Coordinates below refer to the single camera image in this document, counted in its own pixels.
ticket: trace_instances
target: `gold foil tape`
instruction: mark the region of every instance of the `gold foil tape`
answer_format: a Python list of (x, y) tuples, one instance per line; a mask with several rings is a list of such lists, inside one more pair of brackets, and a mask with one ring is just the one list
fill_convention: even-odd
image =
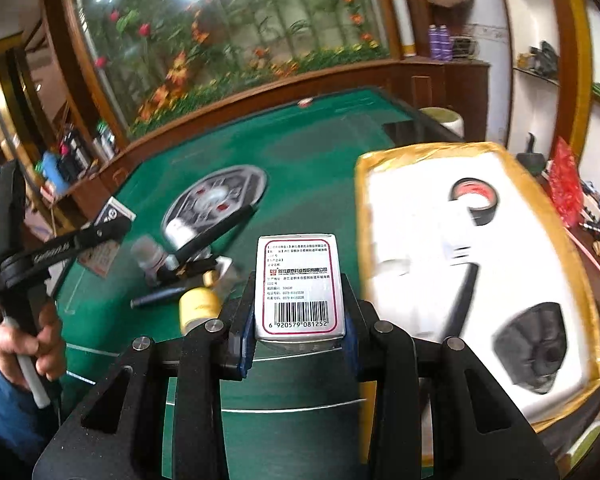
[[(383, 152), (370, 152), (360, 156), (356, 163), (356, 214), (358, 224), (358, 265), (360, 267), (360, 283), (362, 297), (366, 300), (373, 298), (371, 277), (374, 275), (371, 243), (371, 210), (368, 205), (367, 178), (371, 173), (390, 171), (421, 160), (443, 158), (448, 156), (477, 156), (483, 153), (495, 153), (507, 173), (507, 176), (518, 188), (520, 195), (529, 204), (536, 217), (544, 226), (549, 240), (560, 258), (562, 270), (571, 286), (573, 297), (578, 305), (580, 318), (589, 346), (589, 383), (573, 399), (565, 402), (554, 416), (533, 422), (531, 426), (539, 433), (554, 422), (575, 412), (600, 387), (600, 319), (596, 309), (593, 292), (589, 279), (582, 266), (580, 256), (564, 232), (562, 221), (555, 212), (554, 206), (544, 190), (520, 166), (502, 146), (494, 142), (474, 142), (469, 144), (449, 144), (433, 142), (430, 144), (415, 144)], [(371, 436), (373, 410), (375, 405), (375, 387), (370, 384), (362, 386), (362, 394), (369, 402), (362, 406), (360, 445), (361, 454), (366, 460)], [(423, 456), (423, 466), (432, 465), (431, 456)]]

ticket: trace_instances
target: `red flower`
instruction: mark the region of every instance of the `red flower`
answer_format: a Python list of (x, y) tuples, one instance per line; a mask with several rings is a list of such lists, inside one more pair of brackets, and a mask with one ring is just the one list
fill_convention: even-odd
[(138, 29), (138, 34), (144, 38), (149, 36), (151, 34), (151, 25), (149, 23), (141, 25), (141, 27)]

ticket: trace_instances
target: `barcode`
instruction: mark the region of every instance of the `barcode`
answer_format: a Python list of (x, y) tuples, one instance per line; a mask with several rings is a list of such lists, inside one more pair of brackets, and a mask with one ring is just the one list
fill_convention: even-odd
[(293, 301), (275, 303), (274, 323), (329, 322), (327, 301)]

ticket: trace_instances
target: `artificial flower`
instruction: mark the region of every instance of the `artificial flower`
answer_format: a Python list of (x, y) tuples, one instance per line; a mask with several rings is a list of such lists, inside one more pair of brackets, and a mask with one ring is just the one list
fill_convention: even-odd
[(151, 25), (149, 23), (144, 23), (143, 25), (141, 25), (138, 29), (138, 34), (140, 34), (140, 36), (142, 36), (143, 38), (149, 36), (151, 34)]
[(209, 33), (208, 32), (200, 32), (199, 30), (197, 30), (196, 28), (193, 30), (192, 33), (193, 39), (197, 42), (197, 43), (205, 43), (206, 38), (209, 37)]
[(138, 110), (138, 116), (141, 121), (147, 122), (151, 120), (152, 115), (155, 112), (155, 105), (151, 101), (145, 102)]
[(154, 104), (157, 105), (157, 108), (160, 109), (164, 108), (164, 106), (167, 104), (168, 97), (169, 91), (165, 85), (162, 85), (154, 92), (154, 95), (151, 97), (151, 101), (153, 101)]
[(176, 56), (176, 59), (173, 60), (174, 68), (181, 68), (187, 64), (187, 54), (185, 54), (184, 50)]
[(261, 46), (256, 47), (253, 49), (253, 53), (257, 56), (257, 57), (265, 57), (269, 55), (269, 49), (268, 48), (262, 48)]
[(169, 70), (167, 79), (177, 87), (181, 87), (187, 80), (188, 75), (189, 71), (187, 70), (187, 57), (184, 51), (182, 51), (173, 61), (173, 67)]

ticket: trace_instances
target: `wooden shelf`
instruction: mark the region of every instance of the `wooden shelf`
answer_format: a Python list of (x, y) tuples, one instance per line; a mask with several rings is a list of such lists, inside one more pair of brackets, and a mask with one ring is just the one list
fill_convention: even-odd
[(523, 74), (527, 74), (531, 77), (535, 77), (536, 79), (546, 81), (547, 83), (551, 83), (554, 86), (560, 86), (560, 82), (556, 81), (555, 79), (549, 79), (548, 77), (541, 76), (535, 72), (532, 72), (531, 70), (525, 70), (523, 68), (518, 68), (517, 66), (513, 67), (513, 70), (515, 70), (516, 72), (522, 72)]

